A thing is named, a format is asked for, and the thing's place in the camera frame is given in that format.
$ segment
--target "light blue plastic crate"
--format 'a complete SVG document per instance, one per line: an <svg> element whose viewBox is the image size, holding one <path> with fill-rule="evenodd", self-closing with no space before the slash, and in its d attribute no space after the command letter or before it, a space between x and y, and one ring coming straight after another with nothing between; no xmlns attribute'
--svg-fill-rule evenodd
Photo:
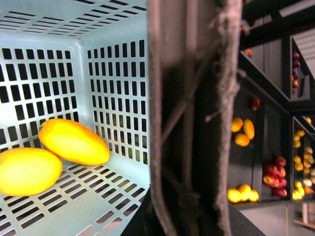
<svg viewBox="0 0 315 236"><path fill-rule="evenodd" d="M0 236L120 235L149 180L145 0L0 1L0 152L42 147L49 118L78 120L111 149L64 161L44 193L0 195Z"/></svg>

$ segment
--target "orange fruit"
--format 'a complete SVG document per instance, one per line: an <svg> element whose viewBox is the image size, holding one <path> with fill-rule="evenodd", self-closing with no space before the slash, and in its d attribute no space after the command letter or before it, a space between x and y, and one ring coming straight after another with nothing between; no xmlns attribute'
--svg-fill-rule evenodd
<svg viewBox="0 0 315 236"><path fill-rule="evenodd" d="M250 143L250 139L245 134L237 134L234 141L237 145L242 147L246 147Z"/></svg>
<svg viewBox="0 0 315 236"><path fill-rule="evenodd" d="M0 193L28 196L51 187L63 170L61 160L50 151L19 147L0 154Z"/></svg>
<svg viewBox="0 0 315 236"><path fill-rule="evenodd" d="M255 136L254 125L249 119L246 119L244 121L243 130L244 130L244 133L248 136L248 138L250 140L252 140L254 138L254 136Z"/></svg>
<svg viewBox="0 0 315 236"><path fill-rule="evenodd" d="M234 132L238 132L240 131L240 129L243 126L243 121L241 118L239 117L235 117L232 121L232 127L231 127L231 131Z"/></svg>
<svg viewBox="0 0 315 236"><path fill-rule="evenodd" d="M106 163L110 157L102 138L72 120L45 121L38 136L45 147L68 161L95 166Z"/></svg>

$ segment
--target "produce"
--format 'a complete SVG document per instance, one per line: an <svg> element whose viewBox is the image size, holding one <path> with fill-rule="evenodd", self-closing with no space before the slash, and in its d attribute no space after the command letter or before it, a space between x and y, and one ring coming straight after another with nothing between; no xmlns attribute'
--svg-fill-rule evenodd
<svg viewBox="0 0 315 236"><path fill-rule="evenodd" d="M293 141L300 141L301 137L297 134L293 135Z"/></svg>
<svg viewBox="0 0 315 236"><path fill-rule="evenodd" d="M296 187L297 189L302 188L302 183L300 181L295 181L294 187Z"/></svg>
<svg viewBox="0 0 315 236"><path fill-rule="evenodd" d="M286 160L283 156L277 156L275 159L275 164L277 166L284 167L286 165Z"/></svg>
<svg viewBox="0 0 315 236"><path fill-rule="evenodd" d="M297 191L301 194L301 197L304 197L305 192L303 188L298 188Z"/></svg>
<svg viewBox="0 0 315 236"><path fill-rule="evenodd" d="M253 111L257 111L259 109L260 106L260 100L258 97L254 97L252 99L252 110Z"/></svg>
<svg viewBox="0 0 315 236"><path fill-rule="evenodd" d="M250 139L245 134L237 134L234 139L235 143L239 146L246 147L250 143Z"/></svg>
<svg viewBox="0 0 315 236"><path fill-rule="evenodd" d="M296 131L296 134L297 134L298 136L300 136L300 137L304 137L305 131L302 130L302 129L299 129L299 130Z"/></svg>
<svg viewBox="0 0 315 236"><path fill-rule="evenodd" d="M314 191L312 190L312 188L310 188L309 186L304 186L304 192L305 194L312 194L314 193Z"/></svg>
<svg viewBox="0 0 315 236"><path fill-rule="evenodd" d="M245 52L246 55L249 56L250 58L252 57L252 50L251 50L250 48L245 49L244 52Z"/></svg>
<svg viewBox="0 0 315 236"><path fill-rule="evenodd" d="M297 190L294 190L294 191L292 192L292 198L293 198L293 200L295 200L295 201L302 200L302 196L301 196L301 194L300 194Z"/></svg>
<svg viewBox="0 0 315 236"><path fill-rule="evenodd" d="M303 173L306 174L306 175L308 175L308 174L310 173L310 169L307 168L307 167L304 167Z"/></svg>
<svg viewBox="0 0 315 236"><path fill-rule="evenodd" d="M296 171L302 171L303 170L303 164L302 163L295 163L294 168Z"/></svg>
<svg viewBox="0 0 315 236"><path fill-rule="evenodd" d="M285 198L287 196L287 192L284 188L274 188L273 193L275 196L280 198Z"/></svg>
<svg viewBox="0 0 315 236"><path fill-rule="evenodd" d="M285 178L279 179L279 188L285 188L287 186L287 181Z"/></svg>
<svg viewBox="0 0 315 236"><path fill-rule="evenodd" d="M50 188L63 170L53 153L32 147L9 149L0 154L0 193L29 196Z"/></svg>
<svg viewBox="0 0 315 236"><path fill-rule="evenodd" d="M244 133L248 136L250 140L252 140L255 136L254 125L249 119L246 119L243 124Z"/></svg>
<svg viewBox="0 0 315 236"><path fill-rule="evenodd" d="M309 178L303 179L304 185L311 187L312 186L312 181Z"/></svg>
<svg viewBox="0 0 315 236"><path fill-rule="evenodd" d="M313 154L313 149L310 146L307 146L307 147L304 148L304 152L307 152L307 153L312 155Z"/></svg>
<svg viewBox="0 0 315 236"><path fill-rule="evenodd" d="M232 202L232 203L238 203L241 200L241 193L238 191L236 188L230 188L227 191L227 198Z"/></svg>
<svg viewBox="0 0 315 236"><path fill-rule="evenodd" d="M293 158L293 161L294 161L295 163L301 163L301 158L300 158L299 156L295 156L295 157Z"/></svg>
<svg viewBox="0 0 315 236"><path fill-rule="evenodd" d="M297 80L294 80L292 83L292 88L297 88L299 87L299 82Z"/></svg>
<svg viewBox="0 0 315 236"><path fill-rule="evenodd" d="M45 147L68 161L95 166L109 160L104 140L78 122L49 119L42 124L38 136Z"/></svg>
<svg viewBox="0 0 315 236"><path fill-rule="evenodd" d="M242 184L238 190L241 193L241 200L246 202L250 197L251 187L248 184Z"/></svg>
<svg viewBox="0 0 315 236"><path fill-rule="evenodd" d="M242 128L243 126L243 121L241 118L239 117L235 117L232 121L232 127L231 127L231 131L232 132L238 132L240 131L240 129Z"/></svg>
<svg viewBox="0 0 315 236"><path fill-rule="evenodd" d="M259 194L257 193L256 190L251 190L250 196L249 196L249 200L253 203L257 202L259 199Z"/></svg>
<svg viewBox="0 0 315 236"><path fill-rule="evenodd" d="M276 175L278 172L277 166L275 164L264 162L262 165L262 169L266 174Z"/></svg>
<svg viewBox="0 0 315 236"><path fill-rule="evenodd" d="M294 146L295 148L299 148L299 147L301 146L300 141L293 141L293 146Z"/></svg>
<svg viewBox="0 0 315 236"><path fill-rule="evenodd" d="M266 174L262 177L262 181L264 184L268 185L269 187L279 187L279 179L276 176L271 174Z"/></svg>

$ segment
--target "rectangular slot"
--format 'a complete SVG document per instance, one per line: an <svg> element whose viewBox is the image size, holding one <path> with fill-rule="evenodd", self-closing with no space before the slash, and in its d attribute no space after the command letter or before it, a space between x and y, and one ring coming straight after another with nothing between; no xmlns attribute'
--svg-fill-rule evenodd
<svg viewBox="0 0 315 236"><path fill-rule="evenodd" d="M58 204L54 205L53 207L49 208L48 211L49 211L49 212L53 212L53 211L55 211L55 210L61 208L62 206L64 206L64 205L67 204L67 203L68 203L67 200L63 200L63 201L61 201L60 203L58 203Z"/></svg>

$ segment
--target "red fruit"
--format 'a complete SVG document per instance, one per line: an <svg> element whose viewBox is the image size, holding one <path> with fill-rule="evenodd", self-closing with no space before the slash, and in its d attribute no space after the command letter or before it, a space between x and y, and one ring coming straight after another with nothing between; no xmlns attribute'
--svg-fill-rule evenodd
<svg viewBox="0 0 315 236"><path fill-rule="evenodd" d="M285 166L286 165L286 160L283 156L277 156L275 159L275 164L277 166Z"/></svg>
<svg viewBox="0 0 315 236"><path fill-rule="evenodd" d="M287 186L287 181L285 178L279 179L279 188L284 188Z"/></svg>
<svg viewBox="0 0 315 236"><path fill-rule="evenodd" d="M298 52L296 52L296 51L293 51L292 52L292 58L294 60L299 60L300 59L300 54Z"/></svg>
<svg viewBox="0 0 315 236"><path fill-rule="evenodd" d="M252 57L252 50L251 50L250 48L245 49L244 52L245 52L246 55L249 56L250 58Z"/></svg>
<svg viewBox="0 0 315 236"><path fill-rule="evenodd" d="M297 82L297 80L295 80L292 83L292 88L297 88L297 87L299 87L299 82Z"/></svg>
<svg viewBox="0 0 315 236"><path fill-rule="evenodd" d="M262 181L264 184L270 187L279 187L280 184L279 179L271 174L264 175L262 177Z"/></svg>
<svg viewBox="0 0 315 236"><path fill-rule="evenodd" d="M282 166L277 166L277 172L275 173L275 176L278 178L285 177L285 169Z"/></svg>
<svg viewBox="0 0 315 236"><path fill-rule="evenodd" d="M285 198L287 196L287 192L284 188L274 188L274 195L280 198Z"/></svg>
<svg viewBox="0 0 315 236"><path fill-rule="evenodd" d="M262 169L266 174L270 174L272 176L274 176L278 171L277 166L269 162L265 162L262 165Z"/></svg>
<svg viewBox="0 0 315 236"><path fill-rule="evenodd" d="M252 110L253 111L257 111L259 109L260 106L260 100L258 97L254 97L252 99Z"/></svg>
<svg viewBox="0 0 315 236"><path fill-rule="evenodd" d="M292 68L293 69L294 68L298 68L300 66L301 66L301 64L300 64L300 62L298 60L293 60L293 62L292 62Z"/></svg>

